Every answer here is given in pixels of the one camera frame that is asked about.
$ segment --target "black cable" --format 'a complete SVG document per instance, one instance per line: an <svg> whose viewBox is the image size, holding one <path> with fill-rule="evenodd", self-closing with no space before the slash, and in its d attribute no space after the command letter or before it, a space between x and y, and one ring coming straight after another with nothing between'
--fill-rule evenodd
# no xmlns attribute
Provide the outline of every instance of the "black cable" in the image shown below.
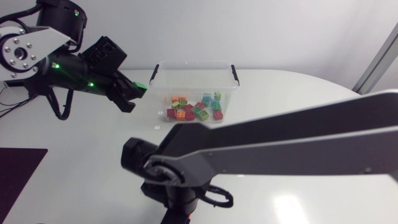
<svg viewBox="0 0 398 224"><path fill-rule="evenodd" d="M50 106L51 106L52 110L54 111L56 117L62 121L65 121L66 119L68 119L71 104L72 104L73 90L68 91L67 102L64 105L65 109L63 110L62 114L60 112L57 97L55 96L55 93L52 89L50 90L50 93L48 95L46 95L46 97L47 97L47 100L49 101Z"/></svg>
<svg viewBox="0 0 398 224"><path fill-rule="evenodd" d="M20 21L19 19L13 19L13 20L10 20L10 21L18 23L19 25L22 26L22 28L24 28L26 33L30 33L29 27L24 22Z"/></svg>
<svg viewBox="0 0 398 224"><path fill-rule="evenodd" d="M6 21L12 21L14 19L18 19L18 18L21 18L21 17L25 17L25 16L29 16L29 15L35 14L36 12L41 10L41 8L42 8L41 4L36 4L33 8L30 8L28 10L21 11L21 12L15 12L15 13L12 13L10 15L3 16L2 18L0 18L0 24L2 24L3 22L6 22Z"/></svg>

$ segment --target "building block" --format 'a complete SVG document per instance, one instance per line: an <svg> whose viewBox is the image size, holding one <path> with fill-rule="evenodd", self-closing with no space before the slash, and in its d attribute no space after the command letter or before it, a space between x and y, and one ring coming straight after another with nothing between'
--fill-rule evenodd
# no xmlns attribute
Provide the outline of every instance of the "building block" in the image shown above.
<svg viewBox="0 0 398 224"><path fill-rule="evenodd" d="M188 105L188 101L187 100L181 100L180 101L180 109L184 109L185 106Z"/></svg>
<svg viewBox="0 0 398 224"><path fill-rule="evenodd" d="M185 118L187 121L192 121L195 119L195 113L193 111L187 111L185 112Z"/></svg>
<svg viewBox="0 0 398 224"><path fill-rule="evenodd" d="M193 106L191 104L188 104L187 106L184 107L185 112L191 111Z"/></svg>
<svg viewBox="0 0 398 224"><path fill-rule="evenodd" d="M176 109L167 109L167 117L168 118L175 118L177 116Z"/></svg>
<svg viewBox="0 0 398 224"><path fill-rule="evenodd" d="M198 112L198 117L199 117L202 121L204 121L204 120L206 120L207 118L209 118L209 114L207 113L207 111L202 110L202 111L199 111L199 112Z"/></svg>
<svg viewBox="0 0 398 224"><path fill-rule="evenodd" d="M216 120L216 121L221 120L224 117L223 112L221 112L221 111L214 111L213 116L214 116L214 120Z"/></svg>
<svg viewBox="0 0 398 224"><path fill-rule="evenodd" d="M172 103L175 103L178 101L178 97L177 96L172 96Z"/></svg>
<svg viewBox="0 0 398 224"><path fill-rule="evenodd" d="M200 102L198 102L196 105L195 105L195 107L199 107L200 109L205 109L205 104L204 103L200 103Z"/></svg>
<svg viewBox="0 0 398 224"><path fill-rule="evenodd" d="M211 100L211 94L210 93L203 94L203 100L210 101Z"/></svg>
<svg viewBox="0 0 398 224"><path fill-rule="evenodd" d="M187 100L187 96L179 96L178 97L178 102L181 102L182 100Z"/></svg>
<svg viewBox="0 0 398 224"><path fill-rule="evenodd" d="M214 99L215 99L216 101L220 101L220 100L221 100L221 93L220 93L220 92L214 93Z"/></svg>
<svg viewBox="0 0 398 224"><path fill-rule="evenodd" d="M196 116L198 116L198 113L201 112L201 108L199 108L199 107L194 107L194 108L192 108L192 112L193 112Z"/></svg>
<svg viewBox="0 0 398 224"><path fill-rule="evenodd" d="M213 105L213 111L218 111L218 110L221 110L221 105L220 104Z"/></svg>
<svg viewBox="0 0 398 224"><path fill-rule="evenodd" d="M185 112L184 111L177 112L177 121L185 121Z"/></svg>
<svg viewBox="0 0 398 224"><path fill-rule="evenodd" d="M180 103L179 102L172 103L172 108L173 109L178 109L179 107L180 107Z"/></svg>
<svg viewBox="0 0 398 224"><path fill-rule="evenodd" d="M201 103L203 103L205 105L205 107L208 107L210 102L211 102L211 99L208 99L208 98L203 98L201 101Z"/></svg>

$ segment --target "white table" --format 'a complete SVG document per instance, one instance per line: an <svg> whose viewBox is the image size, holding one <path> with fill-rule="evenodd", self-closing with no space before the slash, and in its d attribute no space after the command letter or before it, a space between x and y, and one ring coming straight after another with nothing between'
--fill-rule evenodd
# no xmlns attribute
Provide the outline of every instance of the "white table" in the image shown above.
<svg viewBox="0 0 398 224"><path fill-rule="evenodd" d="M152 71L124 71L148 84ZM238 70L241 87L220 126L338 101L357 94L328 81L277 70ZM23 100L24 90L0 100ZM61 103L65 90L57 90ZM49 149L9 212L8 223L160 223L166 208L145 197L143 179L122 169L131 137L159 144L173 123L162 121L150 90L131 114L106 97L76 92L68 120L44 97L0 119L0 147ZM256 105L257 110L249 108ZM199 202L195 223L397 223L398 185L387 175L286 177L219 175L212 184L234 195L234 207Z"/></svg>

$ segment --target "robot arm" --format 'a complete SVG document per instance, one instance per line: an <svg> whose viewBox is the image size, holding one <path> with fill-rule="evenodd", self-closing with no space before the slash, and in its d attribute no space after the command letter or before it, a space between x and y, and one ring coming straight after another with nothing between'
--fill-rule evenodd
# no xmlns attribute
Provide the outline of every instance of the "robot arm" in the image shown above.
<svg viewBox="0 0 398 224"><path fill-rule="evenodd" d="M159 147L128 140L121 164L169 208L162 223L184 215L175 223L188 223L195 199L233 205L231 194L210 185L217 174L390 174L398 181L397 111L392 91L217 129L177 124ZM207 191L228 201L207 198Z"/></svg>
<svg viewBox="0 0 398 224"><path fill-rule="evenodd" d="M35 27L18 20L37 11ZM68 118L75 90L107 96L127 113L135 107L129 101L142 98L147 90L118 70L127 55L107 37L82 54L73 54L80 49L87 18L69 0L37 0L32 9L0 18L0 24L6 21L23 26L0 27L0 81L9 87L24 86L30 96L46 96L59 119ZM53 86L69 89L63 113Z"/></svg>

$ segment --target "clear plastic bin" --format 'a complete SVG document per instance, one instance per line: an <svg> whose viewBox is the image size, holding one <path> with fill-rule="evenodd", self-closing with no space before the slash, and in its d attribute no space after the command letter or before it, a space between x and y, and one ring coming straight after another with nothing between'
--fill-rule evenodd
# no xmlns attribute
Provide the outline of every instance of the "clear plastic bin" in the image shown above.
<svg viewBox="0 0 398 224"><path fill-rule="evenodd" d="M239 87L239 80L231 62L163 61L156 65L149 86L159 97L166 121L220 123L226 116L232 94ZM178 106L173 109L177 105L173 105L175 97ZM201 111L186 107L185 103Z"/></svg>

